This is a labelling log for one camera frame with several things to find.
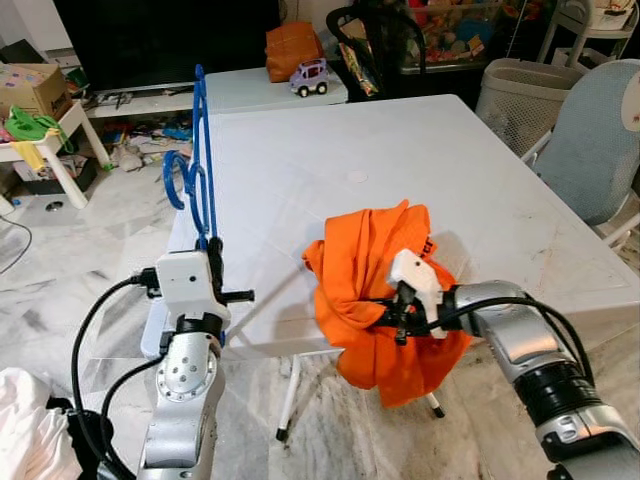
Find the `clear toy storage box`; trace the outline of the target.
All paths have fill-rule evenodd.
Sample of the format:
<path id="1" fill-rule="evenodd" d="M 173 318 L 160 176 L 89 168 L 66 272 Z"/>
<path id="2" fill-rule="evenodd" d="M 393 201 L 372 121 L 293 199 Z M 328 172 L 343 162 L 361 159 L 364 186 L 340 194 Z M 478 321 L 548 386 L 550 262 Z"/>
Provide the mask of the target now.
<path id="1" fill-rule="evenodd" d="M 402 72 L 467 69 L 498 59 L 509 8 L 509 0 L 404 0 L 424 44 L 408 35 Z"/>

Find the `white mesh laundry basket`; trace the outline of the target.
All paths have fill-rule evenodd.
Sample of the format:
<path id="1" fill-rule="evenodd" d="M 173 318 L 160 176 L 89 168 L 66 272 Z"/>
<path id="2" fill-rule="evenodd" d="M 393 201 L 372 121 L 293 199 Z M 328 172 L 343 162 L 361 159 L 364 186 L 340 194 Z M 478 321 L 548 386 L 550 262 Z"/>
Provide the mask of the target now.
<path id="1" fill-rule="evenodd" d="M 520 157 L 554 127 L 564 99 L 581 78 L 572 68 L 494 60 L 484 69 L 475 114 Z"/>

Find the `cardboard box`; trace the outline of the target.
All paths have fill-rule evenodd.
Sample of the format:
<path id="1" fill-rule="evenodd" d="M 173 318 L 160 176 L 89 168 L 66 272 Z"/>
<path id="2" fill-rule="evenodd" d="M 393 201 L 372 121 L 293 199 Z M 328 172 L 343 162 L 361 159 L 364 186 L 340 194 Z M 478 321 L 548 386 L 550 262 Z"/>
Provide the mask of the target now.
<path id="1" fill-rule="evenodd" d="M 72 106 L 67 79 L 56 64 L 0 63 L 0 116 L 19 108 L 60 119 Z"/>

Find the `white shelf rack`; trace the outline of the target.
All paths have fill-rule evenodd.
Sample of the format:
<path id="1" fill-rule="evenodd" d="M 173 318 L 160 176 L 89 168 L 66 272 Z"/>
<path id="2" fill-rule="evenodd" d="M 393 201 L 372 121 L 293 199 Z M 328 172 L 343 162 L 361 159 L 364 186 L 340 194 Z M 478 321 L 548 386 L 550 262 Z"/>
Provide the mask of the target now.
<path id="1" fill-rule="evenodd" d="M 637 4 L 639 0 L 557 0 L 547 35 L 541 42 L 538 61 L 550 59 L 550 45 L 558 28 L 575 33 L 576 40 L 566 60 L 552 61 L 552 65 L 575 67 L 590 38 L 616 41 L 607 59 L 620 58 L 639 23 L 635 17 Z"/>

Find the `orange bag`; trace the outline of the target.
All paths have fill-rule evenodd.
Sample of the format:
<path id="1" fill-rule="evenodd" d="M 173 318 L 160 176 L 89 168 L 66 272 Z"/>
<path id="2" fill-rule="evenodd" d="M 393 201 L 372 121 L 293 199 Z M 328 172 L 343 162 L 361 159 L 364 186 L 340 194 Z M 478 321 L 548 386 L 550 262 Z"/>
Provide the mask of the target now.
<path id="1" fill-rule="evenodd" d="M 271 83 L 287 82 L 305 61 L 324 58 L 323 46 L 308 22 L 285 23 L 266 32 L 266 72 Z"/>

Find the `white low tv stand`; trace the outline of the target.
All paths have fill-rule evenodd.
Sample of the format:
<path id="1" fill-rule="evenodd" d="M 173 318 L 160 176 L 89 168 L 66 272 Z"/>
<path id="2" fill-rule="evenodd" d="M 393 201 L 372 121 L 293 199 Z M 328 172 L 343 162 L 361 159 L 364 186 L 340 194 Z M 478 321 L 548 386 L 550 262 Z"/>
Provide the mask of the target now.
<path id="1" fill-rule="evenodd" d="M 311 93 L 301 97 L 287 90 L 288 83 L 271 83 L 265 69 L 227 70 L 206 76 L 207 100 L 210 113 L 253 113 L 288 108 L 310 108 L 342 104 L 348 101 L 348 91 L 335 74 L 330 74 L 328 91 Z M 128 116 L 154 113 L 173 113 L 192 108 L 192 93 L 165 95 L 160 91 L 134 92 L 132 100 L 116 105 L 116 102 L 102 100 L 95 108 L 86 108 L 84 113 L 90 118 L 106 116 Z"/>

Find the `purple white toy car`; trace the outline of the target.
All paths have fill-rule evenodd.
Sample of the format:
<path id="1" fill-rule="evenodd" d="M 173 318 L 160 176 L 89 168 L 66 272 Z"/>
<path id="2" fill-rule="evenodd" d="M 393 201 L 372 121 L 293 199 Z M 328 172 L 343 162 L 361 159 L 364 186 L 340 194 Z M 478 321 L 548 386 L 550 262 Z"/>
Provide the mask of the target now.
<path id="1" fill-rule="evenodd" d="M 328 92 L 328 73 L 328 63 L 324 58 L 302 61 L 289 78 L 289 91 L 302 99 L 312 93 L 325 95 Z"/>

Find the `white knit garment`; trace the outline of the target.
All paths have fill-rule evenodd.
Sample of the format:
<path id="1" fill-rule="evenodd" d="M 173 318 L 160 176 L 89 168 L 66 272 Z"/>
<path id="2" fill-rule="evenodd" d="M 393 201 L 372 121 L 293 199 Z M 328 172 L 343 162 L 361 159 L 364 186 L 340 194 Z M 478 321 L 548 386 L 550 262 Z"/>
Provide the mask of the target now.
<path id="1" fill-rule="evenodd" d="M 82 467 L 67 415 L 51 389 L 20 367 L 0 370 L 0 480 L 78 480 Z"/>

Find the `orange garment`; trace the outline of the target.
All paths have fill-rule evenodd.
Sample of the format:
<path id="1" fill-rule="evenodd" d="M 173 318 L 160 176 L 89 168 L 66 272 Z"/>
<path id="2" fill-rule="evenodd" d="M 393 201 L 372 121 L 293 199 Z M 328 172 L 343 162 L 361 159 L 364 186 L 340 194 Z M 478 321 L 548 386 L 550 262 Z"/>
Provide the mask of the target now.
<path id="1" fill-rule="evenodd" d="M 388 209 L 365 209 L 325 221 L 324 237 L 306 248 L 303 261 L 314 273 L 316 324 L 330 346 L 343 349 L 337 370 L 353 387 L 379 389 L 384 407 L 401 407 L 433 393 L 461 360 L 470 335 L 394 342 L 392 326 L 376 326 L 380 300 L 393 296 L 387 275 L 393 257 L 412 250 L 451 288 L 454 276 L 434 260 L 428 207 L 407 201 Z"/>

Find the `blue plastic hanger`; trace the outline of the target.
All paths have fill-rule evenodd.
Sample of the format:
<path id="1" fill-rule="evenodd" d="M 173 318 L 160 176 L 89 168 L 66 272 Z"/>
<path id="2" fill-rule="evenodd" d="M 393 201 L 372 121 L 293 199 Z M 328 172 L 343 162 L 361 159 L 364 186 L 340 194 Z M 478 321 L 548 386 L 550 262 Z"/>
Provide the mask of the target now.
<path id="1" fill-rule="evenodd" d="M 206 252 L 210 237 L 219 237 L 218 211 L 209 129 L 209 96 L 204 68 L 195 68 L 193 83 L 191 154 L 172 150 L 163 157 L 163 183 L 166 197 L 175 210 L 189 211 L 195 225 L 196 250 Z"/>

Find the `black curved frame chair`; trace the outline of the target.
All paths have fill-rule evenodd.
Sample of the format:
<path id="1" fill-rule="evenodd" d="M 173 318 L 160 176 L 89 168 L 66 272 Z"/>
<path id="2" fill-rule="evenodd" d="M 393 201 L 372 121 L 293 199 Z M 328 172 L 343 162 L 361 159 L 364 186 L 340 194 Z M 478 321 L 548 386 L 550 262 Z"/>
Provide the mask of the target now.
<path id="1" fill-rule="evenodd" d="M 339 77 L 353 101 L 410 96 L 403 73 L 411 47 L 425 49 L 422 31 L 399 0 L 355 0 L 326 14 L 325 27 L 337 41 Z"/>

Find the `small white table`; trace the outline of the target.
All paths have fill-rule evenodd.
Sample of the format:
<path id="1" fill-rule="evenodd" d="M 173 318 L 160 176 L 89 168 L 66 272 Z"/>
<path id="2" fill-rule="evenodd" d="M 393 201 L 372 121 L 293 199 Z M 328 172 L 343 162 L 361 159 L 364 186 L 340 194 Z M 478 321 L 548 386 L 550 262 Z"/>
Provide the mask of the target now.
<path id="1" fill-rule="evenodd" d="M 67 195 L 70 204 L 76 209 L 84 209 L 88 204 L 84 188 L 90 186 L 90 183 L 81 186 L 79 179 L 84 178 L 87 173 L 96 172 L 99 166 L 86 165 L 82 169 L 81 174 L 72 175 L 70 170 L 64 164 L 61 164 L 58 157 L 58 151 L 63 146 L 64 140 L 61 134 L 65 134 L 68 140 L 74 136 L 77 131 L 82 131 L 84 137 L 90 142 L 93 159 L 99 161 L 99 164 L 110 159 L 109 152 L 106 151 L 100 140 L 99 134 L 92 127 L 90 118 L 84 111 L 82 102 L 79 100 L 70 101 L 70 108 L 60 116 L 58 127 L 47 129 L 45 137 L 40 141 L 15 143 L 0 143 L 0 163 L 24 163 L 24 157 L 20 155 L 23 145 L 29 146 L 29 151 L 35 151 L 45 159 L 45 165 L 49 166 L 55 179 L 58 180 L 60 187 L 63 188 L 64 195 Z"/>

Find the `grey blue shell chair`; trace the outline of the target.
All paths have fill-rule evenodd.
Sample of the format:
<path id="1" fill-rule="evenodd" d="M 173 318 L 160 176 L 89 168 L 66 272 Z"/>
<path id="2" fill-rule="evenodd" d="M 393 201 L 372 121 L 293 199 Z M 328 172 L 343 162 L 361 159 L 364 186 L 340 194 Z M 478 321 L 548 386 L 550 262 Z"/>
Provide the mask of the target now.
<path id="1" fill-rule="evenodd" d="M 640 166 L 639 74 L 637 59 L 590 69 L 568 91 L 554 127 L 521 156 L 595 233 L 626 219 L 602 236 L 613 250 L 639 223 L 639 207 L 627 206 Z"/>

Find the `green cloth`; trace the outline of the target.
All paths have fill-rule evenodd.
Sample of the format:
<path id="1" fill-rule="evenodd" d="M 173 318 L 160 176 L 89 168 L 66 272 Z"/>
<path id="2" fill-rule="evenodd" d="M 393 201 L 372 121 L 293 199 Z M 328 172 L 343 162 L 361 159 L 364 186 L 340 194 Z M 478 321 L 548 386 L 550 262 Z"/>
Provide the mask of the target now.
<path id="1" fill-rule="evenodd" d="M 8 118 L 4 123 L 5 131 L 17 141 L 40 142 L 54 134 L 55 137 L 64 138 L 61 133 L 61 125 L 47 115 L 33 115 L 26 110 L 12 106 Z"/>

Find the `white folding table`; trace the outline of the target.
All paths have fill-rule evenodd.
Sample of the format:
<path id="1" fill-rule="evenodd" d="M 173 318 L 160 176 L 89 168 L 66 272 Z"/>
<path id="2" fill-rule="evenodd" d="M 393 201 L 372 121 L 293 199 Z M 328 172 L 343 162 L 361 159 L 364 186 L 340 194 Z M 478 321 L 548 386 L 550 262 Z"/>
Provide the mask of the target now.
<path id="1" fill-rule="evenodd" d="M 639 311 L 639 279 L 454 95 L 215 114 L 212 165 L 232 307 L 223 358 L 329 351 L 303 264 L 324 223 L 428 207 L 436 261 L 506 280 L 566 315 L 588 348 Z"/>

